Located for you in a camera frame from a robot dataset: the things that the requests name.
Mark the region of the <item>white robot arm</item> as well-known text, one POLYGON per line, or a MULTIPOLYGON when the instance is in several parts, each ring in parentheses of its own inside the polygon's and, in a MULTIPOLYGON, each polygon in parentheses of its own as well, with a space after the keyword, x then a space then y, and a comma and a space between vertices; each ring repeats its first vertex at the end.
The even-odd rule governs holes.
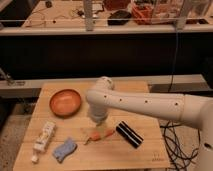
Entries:
POLYGON ((109 77, 100 77, 87 90, 88 115, 103 123, 109 108, 179 122, 202 131, 194 171, 213 171, 213 98, 174 93, 130 93, 114 90, 109 77))

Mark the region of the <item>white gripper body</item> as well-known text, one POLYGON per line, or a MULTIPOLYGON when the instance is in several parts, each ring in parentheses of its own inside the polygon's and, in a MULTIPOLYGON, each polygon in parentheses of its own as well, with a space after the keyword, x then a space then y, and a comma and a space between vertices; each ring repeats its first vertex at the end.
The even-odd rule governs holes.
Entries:
POLYGON ((96 125, 101 125, 107 119, 108 114, 106 110, 90 108, 88 116, 96 125))

